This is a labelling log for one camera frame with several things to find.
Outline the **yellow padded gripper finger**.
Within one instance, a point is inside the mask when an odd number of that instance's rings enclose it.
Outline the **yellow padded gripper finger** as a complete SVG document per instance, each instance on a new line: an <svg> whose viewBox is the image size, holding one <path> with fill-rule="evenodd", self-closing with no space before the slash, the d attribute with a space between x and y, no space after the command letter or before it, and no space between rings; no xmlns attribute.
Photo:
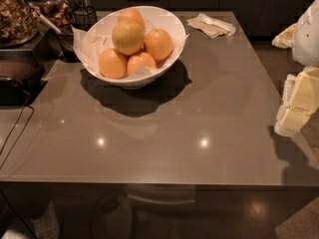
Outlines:
<svg viewBox="0 0 319 239"><path fill-rule="evenodd" d="M305 67L297 76L289 74L284 83L274 130L292 137L319 109L319 68Z"/></svg>

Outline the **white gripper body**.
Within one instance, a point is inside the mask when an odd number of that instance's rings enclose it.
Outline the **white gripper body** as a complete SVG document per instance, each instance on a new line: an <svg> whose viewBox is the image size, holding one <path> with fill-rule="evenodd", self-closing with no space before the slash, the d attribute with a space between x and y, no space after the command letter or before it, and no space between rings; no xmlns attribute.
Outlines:
<svg viewBox="0 0 319 239"><path fill-rule="evenodd" d="M292 56L304 66L319 66L319 0L314 0L296 23Z"/></svg>

